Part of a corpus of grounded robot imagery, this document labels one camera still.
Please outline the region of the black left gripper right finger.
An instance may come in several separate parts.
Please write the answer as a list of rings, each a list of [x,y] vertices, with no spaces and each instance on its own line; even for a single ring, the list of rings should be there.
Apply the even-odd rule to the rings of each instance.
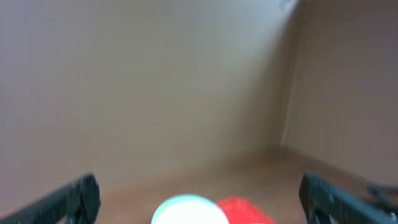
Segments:
[[[304,173],[299,198],[307,224],[397,224],[397,187],[369,185],[371,200],[361,199],[311,173]]]

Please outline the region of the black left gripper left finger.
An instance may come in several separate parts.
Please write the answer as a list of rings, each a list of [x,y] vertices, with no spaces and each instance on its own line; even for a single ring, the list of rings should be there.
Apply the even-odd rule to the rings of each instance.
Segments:
[[[93,174],[86,174],[38,201],[1,218],[1,224],[53,224],[96,221],[101,206],[100,188]]]

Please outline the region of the white round plate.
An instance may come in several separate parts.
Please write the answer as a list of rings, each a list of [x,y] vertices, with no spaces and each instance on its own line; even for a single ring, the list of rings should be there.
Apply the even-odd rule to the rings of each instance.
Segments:
[[[216,203],[201,195],[181,194],[162,202],[151,224],[229,224]]]

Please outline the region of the red plastic tray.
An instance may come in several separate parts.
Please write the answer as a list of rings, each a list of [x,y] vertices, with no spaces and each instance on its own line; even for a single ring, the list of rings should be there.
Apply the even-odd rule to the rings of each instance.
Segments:
[[[227,197],[216,202],[229,224],[276,224],[276,222],[242,197]]]

